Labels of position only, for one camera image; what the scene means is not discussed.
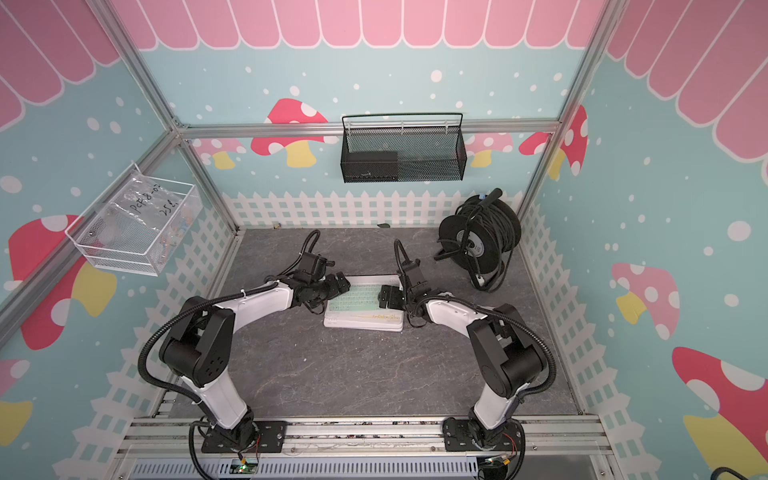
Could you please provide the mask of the yellow key keyboard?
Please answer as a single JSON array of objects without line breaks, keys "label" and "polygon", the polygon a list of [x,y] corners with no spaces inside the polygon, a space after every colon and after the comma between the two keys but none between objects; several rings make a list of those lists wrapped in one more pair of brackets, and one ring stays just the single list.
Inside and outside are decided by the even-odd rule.
[{"label": "yellow key keyboard", "polygon": [[401,313],[342,312],[326,315],[324,318],[324,326],[327,328],[383,332],[401,332],[403,323]]}]

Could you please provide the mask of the green key keyboard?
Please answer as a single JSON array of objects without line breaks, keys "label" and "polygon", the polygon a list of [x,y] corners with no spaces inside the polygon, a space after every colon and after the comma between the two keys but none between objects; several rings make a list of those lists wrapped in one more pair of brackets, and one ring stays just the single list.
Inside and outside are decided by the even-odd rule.
[{"label": "green key keyboard", "polygon": [[401,288],[396,275],[347,276],[348,292],[329,300],[325,310],[328,318],[373,315],[398,315],[401,310],[379,306],[379,294],[383,286]]}]

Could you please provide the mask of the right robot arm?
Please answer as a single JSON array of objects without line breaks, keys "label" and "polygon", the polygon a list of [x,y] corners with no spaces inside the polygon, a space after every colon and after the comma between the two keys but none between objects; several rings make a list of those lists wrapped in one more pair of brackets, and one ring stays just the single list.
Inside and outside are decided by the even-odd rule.
[{"label": "right robot arm", "polygon": [[431,288],[420,261],[410,258],[398,239],[394,258],[401,286],[383,288],[380,306],[400,309],[410,320],[422,319],[467,337],[484,381],[468,418],[444,421],[445,447],[521,451],[523,428],[512,414],[526,397],[543,393],[554,383],[557,362],[552,350],[514,306],[484,307]]}]

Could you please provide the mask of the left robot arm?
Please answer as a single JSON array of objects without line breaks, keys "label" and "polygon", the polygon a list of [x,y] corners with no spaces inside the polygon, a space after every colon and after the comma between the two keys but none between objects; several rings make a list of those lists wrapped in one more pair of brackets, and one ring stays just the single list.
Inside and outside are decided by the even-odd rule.
[{"label": "left robot arm", "polygon": [[235,334],[273,313],[301,306],[313,311],[347,293],[349,280],[341,272],[328,273],[330,264],[320,255],[304,253],[294,270],[261,286],[215,299],[189,298],[142,347],[140,377],[198,405],[222,446],[251,448],[258,427],[229,374]]}]

